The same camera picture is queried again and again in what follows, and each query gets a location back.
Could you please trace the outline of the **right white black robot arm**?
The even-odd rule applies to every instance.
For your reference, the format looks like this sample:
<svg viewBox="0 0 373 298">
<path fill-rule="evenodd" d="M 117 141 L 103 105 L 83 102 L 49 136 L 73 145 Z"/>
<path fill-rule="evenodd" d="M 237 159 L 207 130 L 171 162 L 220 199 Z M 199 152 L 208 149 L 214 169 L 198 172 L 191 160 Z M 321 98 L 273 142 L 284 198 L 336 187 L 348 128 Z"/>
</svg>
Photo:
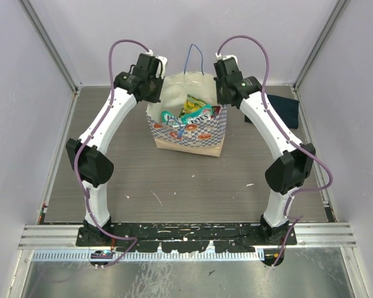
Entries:
<svg viewBox="0 0 373 298">
<path fill-rule="evenodd" d="M 270 195 L 259 225 L 263 242 L 273 245 L 285 237 L 293 193 L 309 177 L 316 149 L 289 130 L 267 99 L 263 85 L 253 76 L 243 77 L 234 55 L 218 54 L 214 69 L 217 101 L 238 108 L 254 124 L 274 159 L 265 171 Z"/>
</svg>

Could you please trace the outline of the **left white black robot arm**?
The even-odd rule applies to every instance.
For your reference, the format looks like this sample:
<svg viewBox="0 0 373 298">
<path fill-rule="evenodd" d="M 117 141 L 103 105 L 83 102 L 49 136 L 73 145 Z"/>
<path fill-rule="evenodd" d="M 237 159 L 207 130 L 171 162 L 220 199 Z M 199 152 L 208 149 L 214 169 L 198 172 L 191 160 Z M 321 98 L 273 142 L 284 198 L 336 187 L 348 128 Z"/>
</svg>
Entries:
<svg viewBox="0 0 373 298">
<path fill-rule="evenodd" d="M 141 53 L 128 71 L 111 75 L 111 90 L 103 107 L 77 139 L 71 138 L 66 143 L 85 200 L 86 215 L 79 236 L 98 246 L 105 246 L 115 238 L 107 199 L 108 181 L 114 173 L 114 164 L 106 156 L 108 146 L 138 102 L 160 101 L 166 64 L 164 56 Z"/>
</svg>

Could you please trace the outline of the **green Fox's spring tea candy bag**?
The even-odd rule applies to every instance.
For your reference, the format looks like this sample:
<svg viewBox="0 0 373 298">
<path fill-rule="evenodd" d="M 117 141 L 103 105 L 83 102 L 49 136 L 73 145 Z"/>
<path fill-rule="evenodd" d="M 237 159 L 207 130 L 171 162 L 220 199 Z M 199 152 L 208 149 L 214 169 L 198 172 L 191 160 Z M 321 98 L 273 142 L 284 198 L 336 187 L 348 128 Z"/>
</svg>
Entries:
<svg viewBox="0 0 373 298">
<path fill-rule="evenodd" d="M 193 112 L 196 112 L 204 107 L 206 107 L 208 104 L 198 98 L 195 98 L 191 95 L 187 95 L 186 101 L 183 104 L 183 107 L 180 112 L 180 117 L 183 117 L 186 114 L 191 114 Z"/>
</svg>

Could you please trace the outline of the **teal Fox's blossom candy bag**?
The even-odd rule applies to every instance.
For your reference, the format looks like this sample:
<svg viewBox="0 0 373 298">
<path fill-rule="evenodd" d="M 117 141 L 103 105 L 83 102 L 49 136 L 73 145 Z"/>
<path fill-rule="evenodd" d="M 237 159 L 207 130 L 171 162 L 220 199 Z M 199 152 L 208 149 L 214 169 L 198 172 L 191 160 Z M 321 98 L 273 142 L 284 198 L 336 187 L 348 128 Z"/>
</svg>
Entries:
<svg viewBox="0 0 373 298">
<path fill-rule="evenodd" d="M 180 127 L 183 125 L 197 124 L 206 120 L 210 120 L 212 112 L 212 107 L 210 105 L 207 105 L 206 107 L 191 114 L 186 114 L 183 117 L 176 117 L 169 111 L 163 111 L 161 117 L 163 123 L 172 127 Z"/>
</svg>

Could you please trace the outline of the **blue checkered paper bag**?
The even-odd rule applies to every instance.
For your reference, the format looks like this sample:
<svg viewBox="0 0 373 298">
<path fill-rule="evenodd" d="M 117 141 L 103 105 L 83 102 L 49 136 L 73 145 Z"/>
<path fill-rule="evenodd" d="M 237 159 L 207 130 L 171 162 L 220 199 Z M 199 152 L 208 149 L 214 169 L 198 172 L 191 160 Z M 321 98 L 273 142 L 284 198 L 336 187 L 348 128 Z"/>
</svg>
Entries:
<svg viewBox="0 0 373 298">
<path fill-rule="evenodd" d="M 183 71 L 164 79 L 160 102 L 149 104 L 147 121 L 159 149 L 219 157 L 228 110 L 217 102 L 214 76 L 203 53 L 189 46 Z"/>
</svg>

